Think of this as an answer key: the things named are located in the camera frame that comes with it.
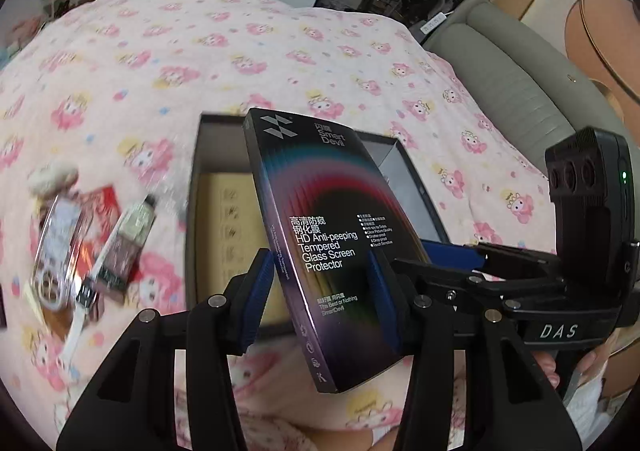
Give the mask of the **person's right hand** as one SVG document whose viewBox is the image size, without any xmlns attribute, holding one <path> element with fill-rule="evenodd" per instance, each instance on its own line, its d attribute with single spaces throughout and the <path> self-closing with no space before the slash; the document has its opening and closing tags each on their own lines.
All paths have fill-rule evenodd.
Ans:
<svg viewBox="0 0 640 451">
<path fill-rule="evenodd" d="M 611 335 L 605 343 L 587 353 L 582 350 L 542 351 L 536 350 L 532 355 L 546 375 L 554 389 L 561 387 L 561 397 L 565 396 L 564 385 L 569 384 L 577 376 L 576 387 L 592 381 L 605 367 L 617 341 L 617 335 Z"/>
</svg>

